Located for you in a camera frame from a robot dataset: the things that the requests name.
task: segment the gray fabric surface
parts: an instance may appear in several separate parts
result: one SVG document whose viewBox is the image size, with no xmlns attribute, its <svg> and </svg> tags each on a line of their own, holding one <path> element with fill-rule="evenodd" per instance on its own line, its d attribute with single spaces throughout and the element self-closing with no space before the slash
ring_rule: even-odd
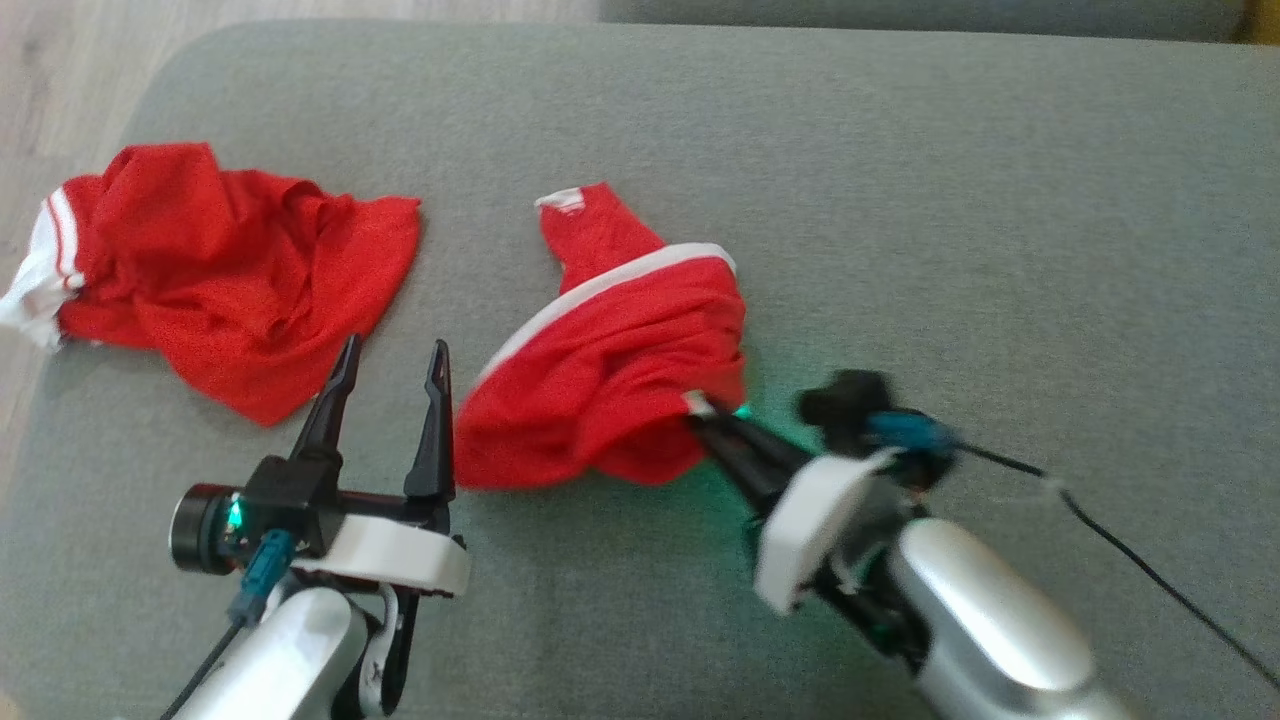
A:
<svg viewBox="0 0 1280 720">
<path fill-rule="evenodd" d="M 1280 51 L 1135 41 L 635 26 L 282 23 L 191 46 L 131 142 L 425 199 L 369 342 L 346 487 L 394 492 L 431 342 L 463 392 L 556 295 L 532 200 L 608 179 L 669 242 L 735 256 L 751 397 L 836 368 L 1056 470 L 1280 665 Z M 169 564 L 195 482 L 289 447 L 155 355 L 49 366 L 0 532 L 0 679 L 33 719 L 159 714 L 220 634 L 230 579 Z M 1276 698 L 1023 478 L 965 462 L 937 510 L 1042 585 L 1156 717 Z M 714 473 L 457 502 L 471 593 L 431 602 L 402 717 L 924 717 L 818 605 L 750 591 Z"/>
<path fill-rule="evenodd" d="M 600 0 L 608 22 L 1231 37 L 1245 0 Z"/>
</svg>

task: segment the camera lens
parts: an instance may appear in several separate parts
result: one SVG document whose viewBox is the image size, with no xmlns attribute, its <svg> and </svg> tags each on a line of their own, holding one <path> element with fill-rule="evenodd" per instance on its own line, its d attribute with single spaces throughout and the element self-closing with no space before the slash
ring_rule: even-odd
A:
<svg viewBox="0 0 1280 720">
<path fill-rule="evenodd" d="M 234 569 L 230 559 L 218 552 L 234 492 L 233 487 L 201 483 L 182 496 L 169 524 L 169 556 L 174 565 L 210 575 L 227 575 Z"/>
</svg>

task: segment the red cloth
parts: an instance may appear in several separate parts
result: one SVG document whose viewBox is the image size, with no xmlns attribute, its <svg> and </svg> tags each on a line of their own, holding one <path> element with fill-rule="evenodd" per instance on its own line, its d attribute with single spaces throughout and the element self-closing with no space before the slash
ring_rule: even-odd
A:
<svg viewBox="0 0 1280 720">
<path fill-rule="evenodd" d="M 538 488 L 588 468 L 671 482 L 701 457 L 684 393 L 730 407 L 744 400 L 732 261 L 716 245 L 666 246 L 607 184 L 544 201 L 562 295 L 498 351 L 463 402 L 457 482 Z"/>
<path fill-rule="evenodd" d="M 419 200 L 357 202 L 305 179 L 220 170 L 207 145 L 127 147 L 63 190 L 84 277 L 59 311 L 63 331 L 159 350 L 192 387 L 262 425 L 319 392 L 417 250 Z"/>
</svg>

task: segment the green led light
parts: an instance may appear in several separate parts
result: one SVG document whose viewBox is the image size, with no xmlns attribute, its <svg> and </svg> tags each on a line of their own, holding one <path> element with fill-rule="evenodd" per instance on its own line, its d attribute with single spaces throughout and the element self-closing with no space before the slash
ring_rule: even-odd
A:
<svg viewBox="0 0 1280 720">
<path fill-rule="evenodd" d="M 241 514 L 239 498 L 232 502 L 230 509 L 227 511 L 227 525 L 233 530 L 238 530 L 241 525 L 244 524 L 244 515 Z"/>
</svg>

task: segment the gray cushion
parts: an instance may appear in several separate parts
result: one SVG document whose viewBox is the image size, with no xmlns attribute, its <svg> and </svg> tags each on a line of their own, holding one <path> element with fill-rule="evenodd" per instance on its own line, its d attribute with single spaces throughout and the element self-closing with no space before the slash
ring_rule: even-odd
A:
<svg viewBox="0 0 1280 720">
<path fill-rule="evenodd" d="M 1244 0 L 600 0 L 609 22 L 1231 37 Z"/>
<path fill-rule="evenodd" d="M 1280 664 L 1280 51 L 1132 41 L 594 26 L 259 24 L 175 58 L 128 141 L 412 193 L 417 264 L 347 410 L 349 488 L 394 492 L 435 337 L 460 395 L 556 295 L 532 200 L 611 181 L 671 242 L 735 256 L 751 397 L 836 368 L 1056 470 Z M 152 354 L 72 346 L 0 511 L 0 673 L 31 717 L 150 717 L 221 632 L 232 579 L 168 559 L 196 482 L 289 447 Z M 1021 477 L 965 462 L 936 509 L 1074 615 L 1158 717 L 1274 698 Z M 832 612 L 772 618 L 712 470 L 463 495 L 470 594 L 430 602 L 403 717 L 924 717 Z"/>
</svg>

